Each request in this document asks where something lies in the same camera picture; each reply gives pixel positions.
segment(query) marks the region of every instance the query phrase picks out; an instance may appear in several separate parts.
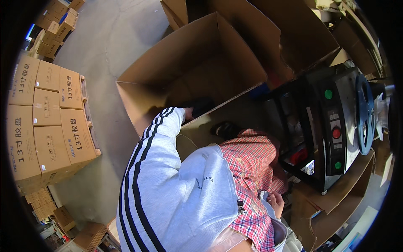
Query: black stripe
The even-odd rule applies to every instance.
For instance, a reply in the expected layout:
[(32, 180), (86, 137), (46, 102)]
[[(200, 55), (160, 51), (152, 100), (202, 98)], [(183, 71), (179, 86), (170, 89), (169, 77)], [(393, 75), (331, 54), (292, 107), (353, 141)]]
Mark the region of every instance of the black stripe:
[[(126, 208), (125, 210), (126, 210), (126, 215), (127, 215), (127, 212), (128, 212), (127, 209), (129, 209), (129, 215), (127, 215), (127, 218), (128, 218), (128, 220), (129, 220), (129, 217), (130, 217), (130, 219), (131, 219), (131, 221), (129, 220), (130, 228), (131, 228), (131, 230), (132, 230), (132, 232), (133, 232), (133, 236), (134, 236), (134, 238), (135, 238), (135, 240), (136, 240), (138, 246), (140, 247), (140, 250), (141, 250), (141, 251), (148, 251), (148, 249), (147, 249), (147, 247), (145, 246), (143, 240), (140, 238), (139, 232), (137, 231), (137, 228), (136, 228), (136, 226), (134, 225), (134, 222), (133, 222), (133, 218), (132, 218), (132, 216), (131, 216), (131, 214), (130, 214), (129, 195), (128, 195), (128, 189), (127, 189), (127, 188), (128, 188), (128, 180), (129, 180), (129, 172), (130, 172), (130, 169), (131, 169), (131, 167), (133, 166), (134, 161), (136, 160), (136, 157), (137, 157), (139, 151), (141, 150), (141, 147), (142, 147), (143, 142), (144, 142), (144, 139), (145, 139), (145, 138), (144, 138), (144, 137), (145, 137), (145, 134), (146, 134), (146, 136), (148, 137), (151, 127), (152, 127), (152, 125), (149, 126), (149, 128), (147, 129), (147, 131), (144, 131), (144, 132), (143, 132), (143, 136), (142, 136), (141, 140), (139, 141), (139, 143), (138, 143), (138, 145), (137, 145), (137, 148), (136, 148), (136, 150), (135, 150), (135, 153), (134, 153), (133, 157), (131, 158), (131, 160), (129, 161), (129, 164), (128, 164), (128, 166), (127, 166), (127, 173), (126, 173), (126, 176), (125, 176), (125, 178), (124, 178), (124, 181), (125, 181), (125, 188), (126, 188), (126, 190), (125, 190), (125, 208)], [(131, 252), (135, 252), (134, 247), (133, 247), (133, 245), (132, 245), (132, 243), (131, 243), (131, 240), (130, 240), (130, 238), (129, 238), (129, 235), (128, 235), (128, 233), (127, 233), (126, 225), (125, 225), (124, 220), (123, 220), (123, 215), (122, 215), (122, 191), (123, 191), (123, 182), (122, 182), (122, 184), (121, 184), (121, 186), (120, 186), (120, 194), (119, 194), (119, 199), (120, 199), (120, 200), (119, 200), (120, 225), (122, 226), (123, 235), (125, 236), (125, 240), (126, 240), (126, 243), (127, 243), (128, 247), (129, 247), (129, 250), (130, 250)]]
[[(171, 111), (169, 111), (165, 117), (169, 116), (173, 112), (173, 110), (174, 110), (174, 107), (172, 107)], [(137, 214), (139, 215), (140, 221), (143, 224), (144, 230), (148, 234), (148, 237), (150, 237), (152, 243), (154, 244), (154, 246), (158, 252), (166, 252), (166, 251), (165, 251), (164, 247), (162, 246), (161, 242), (158, 240), (157, 235), (155, 234), (154, 230), (152, 229), (152, 227), (145, 215), (143, 206), (141, 205), (140, 190), (139, 190), (139, 185), (137, 184), (137, 180), (138, 180), (139, 173), (140, 173), (141, 162), (146, 159), (148, 150), (151, 147), (152, 140), (153, 140), (154, 136), (156, 135), (157, 129), (162, 124), (163, 120), (164, 120), (164, 117), (162, 117), (161, 122), (155, 126), (150, 139), (147, 141), (147, 146), (146, 146), (145, 150), (143, 151), (143, 154), (141, 155), (140, 160), (135, 164), (134, 178), (133, 178), (133, 195), (134, 195), (134, 199), (135, 199), (135, 206), (136, 206)]]

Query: blue reel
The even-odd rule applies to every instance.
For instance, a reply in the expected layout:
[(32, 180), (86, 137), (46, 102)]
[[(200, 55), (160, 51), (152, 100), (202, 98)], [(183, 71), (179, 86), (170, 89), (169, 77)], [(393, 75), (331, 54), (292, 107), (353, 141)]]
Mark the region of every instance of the blue reel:
[(357, 129), (360, 153), (367, 155), (370, 152), (375, 134), (374, 98), (370, 85), (364, 75), (355, 79), (355, 92), (357, 95)]

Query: red plaid shirt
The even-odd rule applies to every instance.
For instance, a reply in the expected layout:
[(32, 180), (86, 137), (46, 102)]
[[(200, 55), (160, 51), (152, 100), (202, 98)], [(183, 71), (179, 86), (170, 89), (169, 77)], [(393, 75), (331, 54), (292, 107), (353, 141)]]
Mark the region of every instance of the red plaid shirt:
[(220, 146), (246, 211), (229, 227), (250, 238), (258, 251), (274, 251), (274, 228), (258, 191), (287, 191), (285, 173), (277, 167), (278, 142), (263, 132), (247, 129)]

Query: black shoe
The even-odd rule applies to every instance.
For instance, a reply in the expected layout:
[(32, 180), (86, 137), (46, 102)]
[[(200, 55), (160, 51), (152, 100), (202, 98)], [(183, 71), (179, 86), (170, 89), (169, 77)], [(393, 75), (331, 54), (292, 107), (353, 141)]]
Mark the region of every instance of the black shoe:
[(210, 134), (217, 135), (225, 140), (230, 140), (236, 138), (241, 130), (242, 128), (238, 125), (232, 122), (224, 121), (211, 127)]

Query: machine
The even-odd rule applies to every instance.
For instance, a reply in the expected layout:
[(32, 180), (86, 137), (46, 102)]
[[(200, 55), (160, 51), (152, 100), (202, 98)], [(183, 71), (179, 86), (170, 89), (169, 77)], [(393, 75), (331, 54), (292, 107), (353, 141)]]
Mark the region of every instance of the machine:
[(263, 102), (268, 130), (281, 142), (279, 163), (322, 194), (370, 150), (374, 99), (352, 61), (307, 73)]

